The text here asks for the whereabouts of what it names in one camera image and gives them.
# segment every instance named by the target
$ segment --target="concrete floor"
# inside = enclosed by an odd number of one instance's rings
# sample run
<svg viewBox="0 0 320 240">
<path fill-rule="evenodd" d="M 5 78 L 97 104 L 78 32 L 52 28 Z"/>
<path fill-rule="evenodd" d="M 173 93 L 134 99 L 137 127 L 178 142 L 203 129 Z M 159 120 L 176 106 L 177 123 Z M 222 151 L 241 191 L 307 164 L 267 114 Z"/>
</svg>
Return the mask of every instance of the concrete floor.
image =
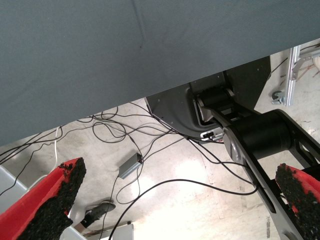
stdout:
<svg viewBox="0 0 320 240">
<path fill-rule="evenodd" d="M 271 68 L 277 66 L 286 56 L 288 51 L 276 53 L 271 56 Z M 320 142 L 320 74 L 316 68 L 310 69 L 296 84 L 294 93 L 294 105 L 286 108 L 282 105 L 271 104 L 271 94 L 275 90 L 281 90 L 286 72 L 286 64 L 275 71 L 256 105 L 256 110 L 264 113 L 272 109 L 282 109 L 287 112 L 298 124 L 300 124 L 312 137 Z M 140 106 L 146 107 L 143 99 L 135 101 Z M 119 114 L 146 114 L 142 109 L 125 104 L 119 106 Z M 154 119 L 143 116 L 115 117 L 115 120 L 138 127 L 142 124 L 161 127 Z M 92 123 L 71 122 L 63 127 L 63 132 L 77 128 L 91 126 Z M 114 140 L 108 129 L 104 126 L 95 128 L 97 134 L 104 140 Z M 157 130 L 145 129 L 148 133 L 159 134 Z M 154 136 L 147 136 L 138 132 L 131 134 L 144 154 Z M 151 152 L 181 138 L 177 135 L 166 135 L 154 144 Z M 25 142 L 25 139 L 0 147 L 0 152 Z M 224 145 L 207 144 L 213 153 L 222 161 L 230 161 Z M 4 164 L 14 175 L 17 175 L 23 165 L 28 161 L 32 151 L 40 145 L 33 145 L 16 157 Z M 83 157 L 87 173 L 83 184 L 76 197 L 73 213 L 75 224 L 83 214 L 85 206 L 110 197 L 113 182 L 118 175 L 118 167 L 131 155 L 137 152 L 136 146 L 128 137 L 120 143 L 103 143 L 97 140 L 91 128 L 75 130 L 57 143 L 58 161 L 63 162 L 76 157 Z M 261 160 L 266 171 L 274 177 L 279 163 L 289 163 L 300 167 L 293 157 L 287 152 L 274 155 Z M 55 164 L 54 145 L 44 146 L 37 151 L 30 164 L 26 167 L 19 179 L 30 186 L 38 177 L 47 174 Z M 230 168 L 239 175 L 246 176 L 238 166 Z M 135 178 L 131 174 L 126 179 L 119 179 L 115 185 L 115 193 Z M 141 191 L 145 191 L 156 183 L 169 179 L 185 178 L 211 184 L 213 186 L 235 192 L 250 192 L 253 188 L 249 184 L 241 182 L 220 165 L 208 162 L 189 142 L 182 140 L 175 145 L 151 156 L 144 164 L 140 177 Z M 132 184 L 120 195 L 121 201 L 132 200 L 138 194 L 138 185 Z M 108 213 L 105 226 L 112 227 L 126 205 L 116 203 L 116 209 Z M 168 183 L 159 186 L 143 196 L 125 215 L 122 223 L 132 221 L 134 224 L 134 237 L 137 240 L 256 240 L 279 239 L 276 228 L 262 204 L 258 194 L 251 196 L 236 196 L 212 190 L 207 187 L 192 183 Z M 90 226 L 92 230 L 98 230 L 102 221 L 96 221 Z"/>
</svg>

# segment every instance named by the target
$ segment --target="cable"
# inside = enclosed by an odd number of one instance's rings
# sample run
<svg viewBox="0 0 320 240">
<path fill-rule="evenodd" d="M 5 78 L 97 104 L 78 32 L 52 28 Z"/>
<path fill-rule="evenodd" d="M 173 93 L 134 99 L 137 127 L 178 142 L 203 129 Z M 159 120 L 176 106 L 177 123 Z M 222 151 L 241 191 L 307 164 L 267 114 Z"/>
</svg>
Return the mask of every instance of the cable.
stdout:
<svg viewBox="0 0 320 240">
<path fill-rule="evenodd" d="M 155 151 L 155 152 L 151 153 L 148 157 L 146 157 L 146 158 L 144 159 L 144 161 L 143 161 L 143 162 L 145 162 L 145 161 L 146 161 L 148 158 L 150 158 L 152 155 L 154 155 L 154 154 L 156 154 L 156 153 L 158 153 L 158 152 L 160 152 L 160 151 L 162 151 L 162 150 L 164 150 L 164 149 L 166 149 L 166 148 L 168 148 L 168 147 L 172 146 L 173 144 L 176 144 L 176 143 L 180 142 L 180 141 L 181 141 L 181 140 L 183 140 L 183 139 L 185 139 L 185 138 L 184 138 L 184 137 L 183 137 L 183 138 L 180 138 L 180 139 L 178 139 L 178 140 L 174 141 L 173 143 L 170 143 L 169 145 L 167 145 L 167 146 L 165 146 L 165 147 L 163 147 L 163 148 L 161 148 L 161 149 L 159 149 L 159 150 L 157 150 L 157 151 Z"/>
<path fill-rule="evenodd" d="M 31 156 L 30 156 L 29 160 L 28 160 L 28 161 L 26 162 L 26 164 L 23 166 L 23 168 L 22 168 L 22 170 L 19 172 L 19 174 L 15 177 L 14 183 L 13 183 L 10 187 L 8 187 L 8 188 L 5 189 L 4 191 L 2 191 L 2 192 L 0 193 L 0 196 L 1 196 L 2 194 L 4 194 L 6 191 L 12 189 L 12 188 L 16 185 L 18 178 L 19 178 L 20 175 L 23 173 L 23 171 L 25 170 L 25 168 L 27 167 L 27 165 L 30 163 L 30 161 L 31 161 L 34 153 L 37 152 L 37 151 L 39 151 L 40 149 L 42 149 L 42 147 L 43 147 L 45 144 L 46 144 L 46 143 L 43 143 L 40 148 L 38 148 L 37 150 L 34 150 L 34 151 L 31 153 Z"/>
<path fill-rule="evenodd" d="M 234 191 L 229 191 L 229 190 L 225 190 L 225 189 L 221 189 L 221 188 L 218 188 L 218 187 L 215 187 L 215 186 L 211 186 L 209 184 L 206 184 L 206 183 L 203 183 L 203 182 L 198 182 L 198 181 L 194 181 L 194 180 L 189 180 L 189 179 L 171 179 L 171 180 L 166 180 L 166 181 L 162 181 L 152 187 L 150 187 L 149 189 L 147 189 L 146 191 L 144 191 L 140 196 L 138 196 L 125 210 L 124 212 L 121 214 L 121 216 L 119 217 L 118 221 L 116 222 L 116 224 L 114 225 L 113 229 L 112 229 L 112 232 L 109 236 L 109 240 L 112 239 L 112 236 L 114 235 L 115 233 L 115 230 L 116 228 L 118 227 L 120 221 L 122 220 L 122 218 L 124 217 L 124 215 L 126 214 L 126 212 L 143 196 L 145 195 L 146 193 L 148 193 L 149 191 L 151 191 L 152 189 L 160 186 L 160 185 L 163 185 L 163 184 L 166 184 L 166 183 L 172 183 L 172 182 L 188 182 L 188 183 L 193 183 L 193 184 L 198 184 L 198 185 L 202 185 L 202 186 L 205 186 L 205 187 L 208 187 L 208 188 L 211 188 L 211 189 L 214 189 L 214 190 L 218 190 L 220 192 L 223 192 L 223 193 L 227 193 L 227 194 L 232 194 L 232 195 L 238 195 L 238 196 L 249 196 L 249 195 L 252 195 L 254 194 L 258 188 L 256 187 L 253 191 L 251 192 L 234 192 Z"/>
<path fill-rule="evenodd" d="M 112 187 L 112 191 L 111 191 L 110 200 L 112 200 L 112 195 L 114 194 L 115 185 L 116 185 L 116 182 L 117 182 L 118 177 L 119 177 L 119 175 L 116 176 L 116 178 L 115 178 L 115 180 L 114 180 L 113 187 Z M 106 220 L 106 216 L 107 216 L 108 210 L 109 210 L 109 205 L 108 205 L 108 207 L 107 207 L 107 209 L 106 209 L 106 212 L 105 212 L 105 214 L 104 214 L 104 217 L 103 217 L 101 234 L 100 234 L 99 240 L 101 240 L 102 234 L 103 234 L 103 232 L 104 232 L 105 220 Z"/>
<path fill-rule="evenodd" d="M 64 139 L 64 138 L 68 135 L 68 133 L 70 133 L 70 132 L 73 132 L 73 131 L 76 131 L 76 130 L 84 130 L 84 129 L 88 129 L 88 128 L 91 128 L 91 127 L 92 127 L 92 126 L 87 126 L 87 127 L 84 127 L 84 128 L 75 128 L 75 129 L 69 130 L 69 131 L 68 131 L 63 137 L 61 137 L 57 142 L 60 142 L 62 139 Z M 10 186 L 9 188 L 5 189 L 5 190 L 0 194 L 0 196 L 1 196 L 3 193 L 5 193 L 6 191 L 8 191 L 9 189 L 13 188 L 13 187 L 16 185 L 19 176 L 20 176 L 20 175 L 22 174 L 22 172 L 25 170 L 25 168 L 27 167 L 27 165 L 30 163 L 30 161 L 31 161 L 34 153 L 37 152 L 37 151 L 39 151 L 40 149 L 42 149 L 42 147 L 43 147 L 44 145 L 50 146 L 51 144 L 53 144 L 53 142 L 51 142 L 51 143 L 43 143 L 40 148 L 38 148 L 37 150 L 34 150 L 34 151 L 31 153 L 31 156 L 30 156 L 29 161 L 24 165 L 23 169 L 22 169 L 22 170 L 20 171 L 20 173 L 15 177 L 15 180 L 14 180 L 13 185 Z"/>
<path fill-rule="evenodd" d="M 6 161 L 8 161 L 9 159 L 13 158 L 14 156 L 16 156 L 17 154 L 19 154 L 19 153 L 22 152 L 23 150 L 27 149 L 27 148 L 30 147 L 32 144 L 46 143 L 46 142 L 54 141 L 54 140 L 56 140 L 56 139 L 60 139 L 60 138 L 63 136 L 63 129 L 62 129 L 62 127 L 63 127 L 63 126 L 60 126 L 60 127 L 59 127 L 60 130 L 61 130 L 61 135 L 60 135 L 59 137 L 55 138 L 55 139 L 48 139 L 48 140 L 39 141 L 40 139 L 43 139 L 44 137 L 46 137 L 46 136 L 48 136 L 48 135 L 50 135 L 50 134 L 52 134 L 52 133 L 55 132 L 55 131 L 51 131 L 51 132 L 49 132 L 48 134 L 39 137 L 37 140 L 35 140 L 35 141 L 33 141 L 33 142 L 24 143 L 24 144 L 22 144 L 22 145 L 20 145 L 20 146 L 13 147 L 13 148 L 11 148 L 11 149 L 9 149 L 9 150 L 6 150 L 6 151 L 2 152 L 2 153 L 0 154 L 0 156 L 6 154 L 7 152 L 9 152 L 9 151 L 11 151 L 11 150 L 20 149 L 21 147 L 26 146 L 25 148 L 23 148 L 23 149 L 21 149 L 20 151 L 16 152 L 14 155 L 10 156 L 8 159 L 6 159 L 8 156 L 5 156 L 3 159 L 0 160 L 0 165 L 1 165 L 1 164 L 4 164 Z"/>
<path fill-rule="evenodd" d="M 198 148 L 194 145 L 192 139 L 189 139 L 189 142 L 190 142 L 196 149 L 198 149 Z M 237 175 L 237 174 L 234 173 L 232 170 L 230 170 L 230 168 L 228 168 L 224 163 L 222 163 L 222 161 L 221 161 L 216 155 L 214 155 L 212 152 L 210 152 L 207 148 L 205 148 L 205 147 L 202 146 L 201 144 L 199 144 L 199 146 L 200 146 L 201 148 L 203 148 L 203 149 L 204 149 L 207 153 L 209 153 L 211 156 L 213 156 L 213 157 L 214 157 L 220 164 L 222 164 L 222 166 L 224 166 L 224 168 L 227 169 L 232 175 L 234 175 L 234 176 L 237 177 L 238 179 L 240 179 L 240 180 L 242 180 L 242 181 L 244 181 L 244 182 L 252 185 L 252 182 L 244 179 L 243 177 Z"/>
<path fill-rule="evenodd" d="M 124 185 L 124 186 L 123 186 L 122 188 L 120 188 L 120 190 L 117 192 L 117 194 L 115 195 L 115 199 L 116 199 L 116 201 L 118 202 L 118 204 L 121 204 L 121 205 L 130 204 L 130 203 L 132 203 L 137 197 L 140 196 L 140 190 L 141 190 L 141 189 L 140 189 L 139 177 L 140 177 L 140 175 L 141 175 L 141 173 L 142 173 L 143 168 L 144 168 L 144 164 L 142 164 L 142 166 L 141 166 L 140 173 L 138 173 L 139 168 L 136 170 L 136 178 L 135 178 L 134 180 L 132 180 L 131 182 L 129 182 L 128 184 Z M 120 194 L 125 188 L 127 188 L 127 187 L 130 186 L 131 184 L 135 183 L 136 181 L 137 181 L 138 187 L 139 187 L 138 196 L 135 197 L 135 198 L 134 198 L 133 200 L 131 200 L 131 201 L 121 202 L 121 201 L 119 200 L 119 197 L 118 197 L 119 194 Z"/>
<path fill-rule="evenodd" d="M 58 155 L 57 155 L 57 135 L 58 135 L 58 131 L 59 131 L 59 126 L 56 128 L 55 130 L 55 140 L 54 140 L 54 155 L 55 155 L 55 163 L 53 168 L 49 171 L 48 174 L 50 174 L 53 170 L 56 169 L 56 167 L 58 166 Z M 41 177 L 39 177 L 37 180 L 35 180 L 33 182 L 33 184 L 31 184 L 30 187 L 27 188 L 26 193 L 30 191 L 30 189 L 32 189 L 38 182 L 40 182 L 40 180 L 42 180 L 43 178 L 45 178 L 46 176 L 48 176 L 48 174 L 42 175 Z"/>
</svg>

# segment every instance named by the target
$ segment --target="metal bracket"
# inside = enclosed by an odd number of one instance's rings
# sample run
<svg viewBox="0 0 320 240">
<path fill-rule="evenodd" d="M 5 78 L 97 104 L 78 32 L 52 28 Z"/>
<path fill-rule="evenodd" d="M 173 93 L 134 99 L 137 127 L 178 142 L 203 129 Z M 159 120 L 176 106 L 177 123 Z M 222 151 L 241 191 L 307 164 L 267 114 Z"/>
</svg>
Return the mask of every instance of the metal bracket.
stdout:
<svg viewBox="0 0 320 240">
<path fill-rule="evenodd" d="M 305 61 L 308 61 L 312 58 L 320 56 L 320 47 L 317 47 L 316 49 L 306 51 L 302 54 L 300 54 L 300 48 L 301 46 L 295 46 L 293 48 L 290 48 L 289 57 L 288 57 L 288 69 L 285 79 L 285 92 L 284 92 L 284 98 L 283 103 L 286 107 L 289 107 L 293 104 L 293 95 L 295 91 L 296 86 L 296 80 L 298 78 L 299 70 L 302 66 L 302 64 Z"/>
</svg>

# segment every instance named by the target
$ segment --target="black cylindrical motor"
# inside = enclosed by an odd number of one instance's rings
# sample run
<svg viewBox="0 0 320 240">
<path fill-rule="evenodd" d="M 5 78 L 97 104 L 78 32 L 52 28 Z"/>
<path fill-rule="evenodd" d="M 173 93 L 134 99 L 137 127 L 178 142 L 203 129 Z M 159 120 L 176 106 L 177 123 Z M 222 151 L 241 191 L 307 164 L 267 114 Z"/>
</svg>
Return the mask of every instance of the black cylindrical motor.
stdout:
<svg viewBox="0 0 320 240">
<path fill-rule="evenodd" d="M 257 159 L 288 150 L 291 146 L 289 129 L 275 111 L 236 120 L 232 126 L 237 130 L 248 150 Z M 224 143 L 230 156 L 234 159 L 236 152 L 232 153 L 231 150 L 237 149 L 237 146 L 232 138 L 231 134 L 225 131 Z"/>
</svg>

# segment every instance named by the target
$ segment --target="black cable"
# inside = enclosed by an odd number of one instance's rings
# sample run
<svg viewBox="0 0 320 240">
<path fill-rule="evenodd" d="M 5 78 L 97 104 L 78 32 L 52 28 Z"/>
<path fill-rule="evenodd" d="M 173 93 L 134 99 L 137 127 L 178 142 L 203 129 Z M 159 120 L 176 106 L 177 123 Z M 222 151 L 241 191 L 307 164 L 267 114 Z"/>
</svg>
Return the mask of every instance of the black cable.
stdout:
<svg viewBox="0 0 320 240">
<path fill-rule="evenodd" d="M 73 131 L 76 131 L 76 130 L 89 129 L 89 128 L 91 128 L 91 126 L 87 126 L 87 127 L 84 127 L 84 128 L 75 128 L 75 129 L 69 130 L 67 133 L 65 133 L 65 135 L 64 135 L 63 137 L 61 137 L 59 140 L 57 140 L 57 143 L 60 142 L 62 139 L 64 139 L 70 132 L 73 132 Z M 31 156 L 30 156 L 29 161 L 24 165 L 24 167 L 22 168 L 22 170 L 21 170 L 21 171 L 19 172 L 19 174 L 15 177 L 13 185 L 10 186 L 9 188 L 5 189 L 5 190 L 0 194 L 0 196 L 1 196 L 3 193 L 5 193 L 6 191 L 12 189 L 12 188 L 17 184 L 17 180 L 18 180 L 19 176 L 23 173 L 23 171 L 25 170 L 25 168 L 27 167 L 27 165 L 31 162 L 31 159 L 32 159 L 34 153 L 37 152 L 37 151 L 39 151 L 39 150 L 41 150 L 44 145 L 50 146 L 51 144 L 54 144 L 54 142 L 43 143 L 40 148 L 38 148 L 37 150 L 34 150 L 34 151 L 31 153 Z"/>
<path fill-rule="evenodd" d="M 25 144 L 28 144 L 31 140 L 33 140 L 33 139 L 35 139 L 36 137 L 38 137 L 39 135 L 41 135 L 42 134 L 42 132 L 40 132 L 40 133 L 38 133 L 38 134 L 36 134 L 36 135 L 34 135 L 33 137 L 31 137 L 28 141 L 26 141 L 25 143 L 23 143 L 23 145 L 25 145 Z M 9 152 L 9 151 L 11 151 L 11 150 L 13 150 L 13 152 L 11 152 L 11 153 L 9 153 L 7 156 L 5 156 L 6 158 L 8 157 L 8 156 L 10 156 L 11 154 L 13 154 L 15 151 L 17 151 L 19 148 L 16 148 L 16 149 L 9 149 L 9 150 L 7 150 L 7 151 L 5 151 L 5 152 L 3 152 L 1 155 L 3 155 L 3 154 L 5 154 L 5 153 L 7 153 L 7 152 Z"/>
<path fill-rule="evenodd" d="M 132 104 L 132 105 L 135 105 L 138 108 L 141 108 L 142 110 L 146 111 L 148 114 L 152 115 L 151 112 L 149 110 L 145 109 L 144 107 L 142 107 L 142 106 L 140 106 L 140 105 L 138 105 L 138 104 L 136 104 L 134 102 L 129 102 L 129 103 Z"/>
<path fill-rule="evenodd" d="M 29 146 L 29 145 L 32 145 L 32 144 L 38 143 L 38 142 L 37 142 L 38 140 L 40 140 L 40 139 L 42 139 L 42 138 L 44 138 L 44 137 L 46 137 L 46 136 L 48 136 L 48 135 L 50 135 L 50 134 L 54 133 L 55 131 L 56 131 L 56 130 L 53 130 L 53 131 L 49 132 L 48 134 L 46 134 L 46 135 L 44 135 L 44 136 L 42 136 L 42 137 L 38 138 L 36 141 L 33 141 L 33 142 L 25 142 L 24 144 L 21 144 L 21 145 L 19 145 L 19 146 L 13 147 L 13 148 L 10 148 L 10 149 L 8 149 L 8 150 L 6 150 L 6 151 L 4 151 L 4 152 L 0 153 L 0 156 L 2 156 L 2 155 L 4 155 L 4 154 L 6 154 L 7 152 L 10 152 L 11 150 L 18 149 L 18 148 L 21 148 L 21 147 L 24 147 L 24 146 Z"/>
<path fill-rule="evenodd" d="M 141 173 L 142 173 L 143 168 L 144 168 L 144 163 L 142 163 L 141 170 L 140 170 L 139 173 L 138 173 L 139 167 L 138 167 L 138 169 L 136 170 L 136 178 L 135 178 L 134 180 L 132 180 L 131 182 L 129 182 L 128 184 L 124 185 L 122 188 L 120 188 L 120 190 L 116 193 L 115 199 L 116 199 L 116 201 L 118 202 L 118 204 L 121 204 L 121 205 L 130 204 L 130 203 L 132 203 L 137 197 L 140 196 L 140 193 L 141 193 L 140 191 L 141 191 L 141 189 L 140 189 L 139 177 L 140 177 L 140 175 L 141 175 Z M 131 201 L 128 201 L 128 202 L 120 202 L 119 199 L 118 199 L 119 194 L 120 194 L 125 188 L 127 188 L 127 187 L 130 186 L 131 184 L 135 183 L 136 181 L 137 181 L 137 183 L 138 183 L 138 188 L 139 188 L 138 196 L 135 197 L 135 198 L 134 198 L 133 200 L 131 200 Z"/>
<path fill-rule="evenodd" d="M 243 165 L 241 163 L 234 162 L 234 161 L 220 161 L 220 162 L 219 161 L 218 162 L 212 161 L 199 148 L 197 148 L 197 146 L 195 146 L 195 145 L 193 145 L 193 146 L 212 164 L 233 164 L 233 165 L 241 166 L 246 169 L 250 169 L 247 165 Z"/>
<path fill-rule="evenodd" d="M 196 149 L 198 149 L 198 148 L 194 145 L 194 143 L 192 142 L 192 140 L 189 140 L 189 142 L 190 142 Z M 200 146 L 201 148 L 203 148 L 207 153 L 209 153 L 212 157 L 214 157 L 214 158 L 215 158 L 225 169 L 227 169 L 233 176 L 235 176 L 235 177 L 237 177 L 238 179 L 240 179 L 240 180 L 242 180 L 242 181 L 244 181 L 244 182 L 252 185 L 252 182 L 250 182 L 250 181 L 244 179 L 243 177 L 237 175 L 236 173 L 234 173 L 230 168 L 228 168 L 228 166 L 226 166 L 224 163 L 222 163 L 222 161 L 221 161 L 216 155 L 214 155 L 212 152 L 210 152 L 206 147 L 202 146 L 202 144 L 199 144 L 199 146 Z"/>
<path fill-rule="evenodd" d="M 102 111 L 102 112 L 101 112 L 101 118 L 102 118 L 102 119 L 105 119 L 105 120 L 106 120 L 106 119 L 107 119 L 107 120 L 108 120 L 108 119 L 112 119 L 112 118 L 114 118 L 114 117 L 118 114 L 118 112 L 119 112 L 119 107 L 116 106 L 115 113 L 105 113 L 105 114 L 112 114 L 113 116 L 108 117 L 108 118 L 104 118 L 104 117 L 103 117 L 104 111 Z"/>
<path fill-rule="evenodd" d="M 92 115 L 92 116 L 89 116 L 89 117 L 81 118 L 81 119 L 89 119 L 89 118 L 91 118 L 91 120 L 90 120 L 90 121 L 81 121 L 81 120 L 77 120 L 77 122 L 79 122 L 79 123 L 83 123 L 83 124 L 91 123 L 91 122 L 94 120 L 94 116 L 93 116 L 93 115 Z"/>
<path fill-rule="evenodd" d="M 110 201 L 112 200 L 112 195 L 114 194 L 115 185 L 116 185 L 116 182 L 117 182 L 118 177 L 119 177 L 119 175 L 116 176 L 116 178 L 115 178 L 115 180 L 114 180 L 113 187 L 112 187 L 112 191 L 111 191 L 111 196 L 110 196 Z M 105 220 L 106 220 L 106 216 L 107 216 L 108 210 L 109 210 L 109 205 L 108 205 L 108 207 L 107 207 L 107 209 L 106 209 L 106 212 L 105 212 L 105 214 L 104 214 L 104 217 L 103 217 L 101 234 L 100 234 L 99 240 L 101 240 L 102 234 L 103 234 L 103 232 L 104 232 Z"/>
<path fill-rule="evenodd" d="M 193 184 L 199 184 L 199 185 L 202 185 L 202 186 L 205 186 L 205 187 L 208 187 L 208 188 L 211 188 L 211 189 L 214 189 L 214 190 L 218 190 L 220 192 L 223 192 L 223 193 L 227 193 L 227 194 L 232 194 L 232 195 L 239 195 L 239 196 L 249 196 L 249 195 L 252 195 L 254 194 L 258 188 L 256 187 L 253 191 L 251 192 L 234 192 L 234 191 L 229 191 L 229 190 L 225 190 L 225 189 L 221 189 L 221 188 L 218 188 L 218 187 L 215 187 L 215 186 L 211 186 L 209 184 L 206 184 L 206 183 L 203 183 L 203 182 L 198 182 L 198 181 L 194 181 L 194 180 L 189 180 L 189 179 L 171 179 L 171 180 L 166 180 L 166 181 L 162 181 L 152 187 L 150 187 L 148 190 L 144 191 L 140 196 L 138 196 L 125 210 L 124 212 L 121 214 L 121 216 L 119 217 L 118 221 L 116 222 L 116 224 L 114 225 L 113 229 L 112 229 L 112 232 L 109 236 L 109 240 L 111 240 L 112 236 L 114 235 L 115 233 L 115 230 L 116 228 L 118 227 L 120 221 L 122 220 L 122 218 L 124 217 L 124 215 L 126 214 L 126 212 L 143 196 L 145 195 L 147 192 L 151 191 L 152 189 L 160 186 L 160 185 L 163 185 L 163 184 L 166 184 L 166 183 L 172 183 L 172 182 L 188 182 L 188 183 L 193 183 Z"/>
<path fill-rule="evenodd" d="M 185 139 L 185 138 L 184 138 L 184 137 L 183 137 L 183 138 L 180 138 L 180 139 L 178 139 L 177 141 L 174 141 L 173 143 L 170 143 L 169 145 L 167 145 L 167 146 L 165 146 L 165 147 L 163 147 L 163 148 L 161 148 L 161 149 L 159 149 L 159 150 L 151 153 L 148 157 L 146 157 L 146 158 L 144 159 L 143 162 L 145 162 L 145 161 L 146 161 L 148 158 L 150 158 L 152 155 L 154 155 L 154 154 L 156 154 L 156 153 L 158 153 L 158 152 L 160 152 L 160 151 L 162 151 L 162 150 L 164 150 L 164 149 L 172 146 L 173 144 L 176 144 L 176 143 L 180 142 L 180 141 L 183 140 L 183 139 Z"/>
<path fill-rule="evenodd" d="M 145 131 L 141 131 L 141 130 L 140 130 L 141 128 L 150 128 L 150 129 L 158 130 L 158 131 L 163 132 L 163 133 L 167 133 L 166 131 L 163 131 L 163 130 L 161 130 L 161 129 L 159 129 L 159 128 L 152 127 L 152 126 L 140 126 L 140 127 L 134 128 L 134 127 L 132 127 L 132 126 L 130 126 L 130 125 L 127 125 L 127 124 L 125 124 L 125 123 L 123 123 L 123 122 L 119 122 L 119 121 L 115 121 L 115 120 L 101 120 L 101 119 L 99 119 L 99 118 L 96 118 L 96 120 L 101 121 L 100 123 L 111 123 L 111 124 L 114 123 L 114 124 L 118 124 L 118 125 L 121 125 L 122 128 L 124 128 L 124 126 L 125 126 L 125 127 L 128 127 L 128 128 L 130 128 L 130 129 L 132 129 L 132 131 L 130 131 L 129 134 L 137 131 L 137 132 L 140 132 L 140 133 L 142 133 L 142 134 L 149 135 L 149 136 L 161 136 L 161 134 L 152 134 L 152 133 L 148 133 L 148 132 L 145 132 Z"/>
<path fill-rule="evenodd" d="M 60 135 L 59 137 L 57 137 L 57 138 L 55 138 L 55 139 L 48 139 L 48 140 L 39 141 L 40 139 L 42 139 L 42 138 L 44 138 L 44 137 L 46 137 L 46 136 L 54 133 L 54 132 L 56 131 L 56 130 L 54 130 L 54 131 L 51 131 L 51 132 L 49 132 L 48 134 L 46 134 L 46 135 L 44 135 L 44 136 L 42 136 L 42 137 L 39 137 L 36 141 L 30 142 L 30 143 L 27 143 L 27 144 L 22 144 L 22 145 L 20 145 L 20 146 L 18 146 L 18 147 L 15 147 L 14 149 L 16 149 L 16 148 L 19 149 L 21 146 L 26 146 L 25 148 L 23 148 L 23 149 L 21 149 L 20 151 L 16 152 L 14 155 L 10 156 L 9 158 L 7 158 L 7 156 L 5 156 L 4 158 L 2 158 L 2 159 L 0 160 L 0 165 L 6 163 L 8 160 L 10 160 L 11 158 L 13 158 L 14 156 L 16 156 L 17 154 L 19 154 L 19 153 L 22 152 L 23 150 L 27 149 L 27 148 L 30 147 L 32 144 L 46 143 L 46 142 L 51 142 L 51 141 L 55 141 L 55 140 L 60 139 L 60 138 L 63 136 L 63 129 L 62 129 L 62 126 L 60 126 L 59 128 L 60 128 L 60 130 L 61 130 L 61 135 Z"/>
<path fill-rule="evenodd" d="M 28 161 L 26 162 L 26 164 L 23 166 L 23 168 L 22 168 L 22 170 L 19 172 L 19 174 L 15 177 L 14 183 L 13 183 L 10 187 L 8 187 L 8 188 L 5 189 L 4 191 L 2 191 L 2 192 L 0 193 L 0 196 L 1 196 L 2 194 L 4 194 L 6 191 L 12 189 L 12 188 L 16 185 L 18 178 L 19 178 L 20 175 L 23 173 L 23 171 L 25 170 L 25 168 L 27 167 L 27 165 L 31 162 L 31 159 L 32 159 L 34 153 L 37 152 L 37 151 L 39 151 L 40 149 L 42 149 L 42 147 L 43 147 L 44 145 L 46 145 L 46 144 L 47 144 L 47 143 L 43 143 L 39 149 L 34 150 L 34 151 L 32 152 L 29 160 L 28 160 Z"/>
<path fill-rule="evenodd" d="M 154 145 L 154 143 L 155 143 L 157 140 L 159 140 L 160 138 L 166 136 L 167 134 L 168 134 L 168 133 L 164 133 L 164 134 L 161 135 L 161 136 L 155 137 L 155 138 L 152 140 L 152 142 L 151 142 L 151 144 L 150 144 L 150 147 L 149 147 L 148 151 L 144 154 L 144 156 L 147 156 L 147 155 L 148 155 L 148 153 L 151 151 L 152 146 Z"/>
</svg>

